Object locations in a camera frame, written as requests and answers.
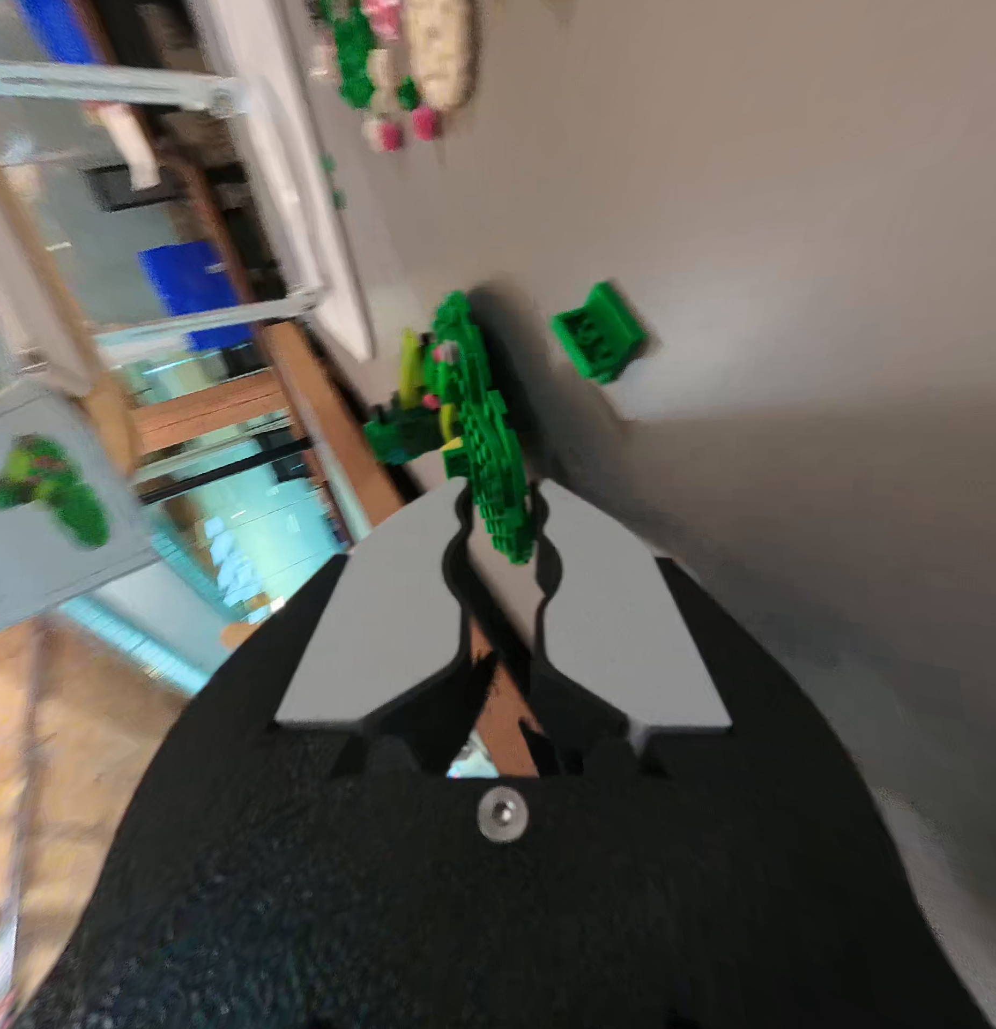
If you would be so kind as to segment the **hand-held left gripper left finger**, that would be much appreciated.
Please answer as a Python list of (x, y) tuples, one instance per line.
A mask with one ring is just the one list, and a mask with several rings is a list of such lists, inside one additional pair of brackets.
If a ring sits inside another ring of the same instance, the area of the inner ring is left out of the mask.
[(449, 480), (350, 553), (274, 719), (357, 728), (466, 655), (468, 617), (444, 578), (468, 482)]

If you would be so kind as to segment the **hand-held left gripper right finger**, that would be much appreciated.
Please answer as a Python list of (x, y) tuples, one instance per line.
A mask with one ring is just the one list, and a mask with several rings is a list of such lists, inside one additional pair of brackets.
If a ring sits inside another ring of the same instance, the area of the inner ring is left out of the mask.
[(535, 488), (530, 704), (550, 736), (714, 733), (732, 718), (661, 575), (619, 521), (552, 480)]

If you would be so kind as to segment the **green lego leaf assembly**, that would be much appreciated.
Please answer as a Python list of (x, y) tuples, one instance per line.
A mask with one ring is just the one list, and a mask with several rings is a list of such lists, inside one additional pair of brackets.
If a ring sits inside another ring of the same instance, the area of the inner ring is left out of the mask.
[(444, 297), (429, 331), (403, 332), (398, 388), (363, 434), (388, 466), (439, 452), (444, 476), (468, 483), (494, 549), (513, 565), (530, 561), (535, 530), (523, 453), (463, 292)]

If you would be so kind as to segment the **lego instruction booklet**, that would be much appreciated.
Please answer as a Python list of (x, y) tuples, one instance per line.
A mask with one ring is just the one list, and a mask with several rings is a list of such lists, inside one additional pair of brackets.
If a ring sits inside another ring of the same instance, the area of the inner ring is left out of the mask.
[(131, 485), (37, 379), (0, 390), (0, 632), (155, 561)]

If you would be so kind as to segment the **green lego brick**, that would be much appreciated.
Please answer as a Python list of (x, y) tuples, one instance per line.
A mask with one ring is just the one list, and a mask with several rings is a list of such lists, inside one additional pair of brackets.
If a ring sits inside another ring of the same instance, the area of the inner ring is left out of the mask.
[(582, 379), (609, 385), (641, 353), (648, 333), (611, 281), (596, 283), (579, 308), (552, 315), (552, 330)]

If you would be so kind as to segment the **pile of lego pieces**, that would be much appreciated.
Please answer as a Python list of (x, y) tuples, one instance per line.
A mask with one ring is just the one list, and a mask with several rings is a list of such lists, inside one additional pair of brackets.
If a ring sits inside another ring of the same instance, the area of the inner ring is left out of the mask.
[(315, 2), (326, 71), (377, 153), (440, 141), (477, 78), (474, 2)]

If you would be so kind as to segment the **stack of blue bins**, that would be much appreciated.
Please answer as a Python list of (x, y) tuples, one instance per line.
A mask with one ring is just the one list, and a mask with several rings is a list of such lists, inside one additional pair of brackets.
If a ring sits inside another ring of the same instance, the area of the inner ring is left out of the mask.
[[(137, 262), (168, 315), (181, 317), (237, 307), (225, 264), (206, 241), (170, 244), (140, 251)], [(221, 326), (185, 334), (195, 353), (222, 351), (252, 341), (249, 324)]]

